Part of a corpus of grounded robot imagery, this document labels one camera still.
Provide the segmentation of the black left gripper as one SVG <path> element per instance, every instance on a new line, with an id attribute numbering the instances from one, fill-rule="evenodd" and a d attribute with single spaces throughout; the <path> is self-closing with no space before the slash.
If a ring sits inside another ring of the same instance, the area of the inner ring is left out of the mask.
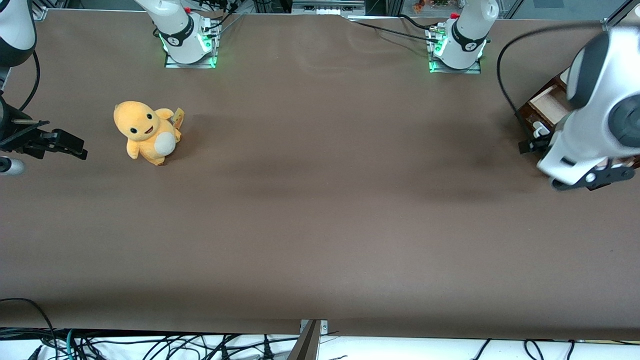
<path id="1" fill-rule="evenodd" d="M 544 152 L 550 146 L 550 142 L 549 138 L 524 140 L 518 143 L 518 151 L 520 154 Z M 631 167 L 594 167 L 574 184 L 566 184 L 554 179 L 551 182 L 551 187 L 559 192 L 581 188 L 594 191 L 613 183 L 626 182 L 632 179 L 635 174 L 635 170 Z"/>

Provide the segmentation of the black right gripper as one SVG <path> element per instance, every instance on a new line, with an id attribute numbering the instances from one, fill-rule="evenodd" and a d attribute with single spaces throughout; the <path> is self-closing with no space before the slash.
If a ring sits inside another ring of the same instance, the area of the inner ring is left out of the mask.
<path id="1" fill-rule="evenodd" d="M 5 153 L 16 152 L 26 154 L 39 160 L 44 159 L 46 152 L 71 155 L 86 160 L 89 154 L 84 148 L 84 140 L 62 129 L 52 131 L 52 144 L 41 127 L 48 125 L 48 120 L 34 120 L 24 112 L 7 104 L 0 98 L 0 150 Z"/>

